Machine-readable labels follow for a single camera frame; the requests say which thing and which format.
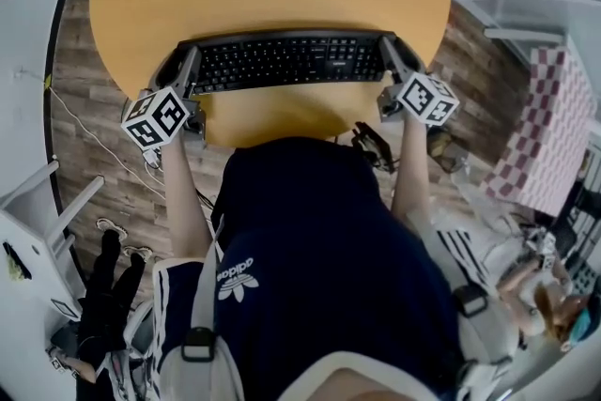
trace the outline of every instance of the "white cube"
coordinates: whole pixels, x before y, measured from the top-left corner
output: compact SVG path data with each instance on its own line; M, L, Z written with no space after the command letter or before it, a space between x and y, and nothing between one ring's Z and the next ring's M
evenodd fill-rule
M424 124L441 126L459 105L459 99L443 81L418 72L396 96L403 106Z
M189 116L172 87L133 102L121 128L142 150L169 144Z

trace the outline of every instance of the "navy shirt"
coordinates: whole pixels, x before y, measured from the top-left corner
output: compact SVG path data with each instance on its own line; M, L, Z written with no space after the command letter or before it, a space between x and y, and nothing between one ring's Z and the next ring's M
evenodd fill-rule
M362 156L285 139L239 150L216 204L225 254L216 330L246 399L277 399L312 364L350 351L452 395L462 363L450 288L381 202ZM157 371L190 328L202 264L159 264Z

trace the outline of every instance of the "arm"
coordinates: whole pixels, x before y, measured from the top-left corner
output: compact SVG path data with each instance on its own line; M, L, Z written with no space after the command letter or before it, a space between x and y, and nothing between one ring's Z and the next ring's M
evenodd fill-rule
M175 257L205 257L212 242L186 158L182 133L162 147L167 222Z
M572 283L572 278L568 274L567 270L565 270L565 266L560 259L559 254L555 251L555 263L553 264L553 268L551 270L553 277L560 282L560 285L563 288L563 292L566 296L572 294L574 289L574 284Z
M501 296L501 300L507 306L510 318L527 336L535 336L545 329L545 321L541 319L540 313L534 313L515 293L506 293Z
M531 273L538 269L539 264L540 259L536 257L529 263L514 270L511 275L507 276L507 279L498 283L497 290L499 291L501 298L503 299L503 297L512 294Z
M407 216L413 210L424 219L430 219L430 180L425 125L405 111L403 145L391 211L398 221L406 224Z
M57 356L58 360L64 365L70 367L75 371L81 379L86 380L92 384L96 384L96 370L89 362L76 360L75 358L69 358L64 355Z

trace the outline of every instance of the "adidas logo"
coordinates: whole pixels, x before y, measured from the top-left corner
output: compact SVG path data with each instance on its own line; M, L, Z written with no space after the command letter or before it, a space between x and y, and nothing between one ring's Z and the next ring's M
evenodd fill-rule
M219 301L226 300L234 293L236 301L242 302L244 299L244 287L258 287L258 281L250 274L243 274L248 268L253 265L253 259L249 257L246 261L241 262L221 272L217 276L217 282L219 283L222 279L227 279L217 294Z

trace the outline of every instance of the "white cable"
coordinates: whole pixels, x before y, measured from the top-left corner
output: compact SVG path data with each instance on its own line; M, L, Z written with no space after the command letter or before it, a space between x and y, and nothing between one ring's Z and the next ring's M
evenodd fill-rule
M150 171L148 170L148 162L144 162L144 168L146 169L146 173L151 176L155 182L157 182L158 184L161 184L163 187L165 186L162 182L160 182L156 177L154 177L152 174L150 174Z
M93 132L90 132L88 129L85 128L84 124L82 124L82 121L79 120L79 117L76 116L72 111L69 110L69 107L67 107L67 104L58 96L58 94L56 94L56 92L54 92L54 89L52 89L51 86L48 87L50 89L50 91L53 93L53 95L58 99L58 101L63 104L63 107L65 108L65 110L67 111L67 114L69 114L71 117L73 117L77 123L81 126L81 128L84 130L84 132L86 132L88 135L90 135L99 145L100 147L102 147L104 150L106 150L109 154L111 154L115 160L119 163L119 165L121 167L123 167L126 171L128 171L132 176L134 176L136 179L138 179L140 181L140 183L145 186L146 188L150 189L152 192L154 192L156 195L158 195L163 201L165 200L165 196L162 195L161 193L159 193L158 191L155 191L154 189L152 189L148 184L146 184L142 179L140 179L140 177L134 173L129 167L127 167L117 156L116 154L107 146L105 146L102 141L96 136L96 134L94 134Z

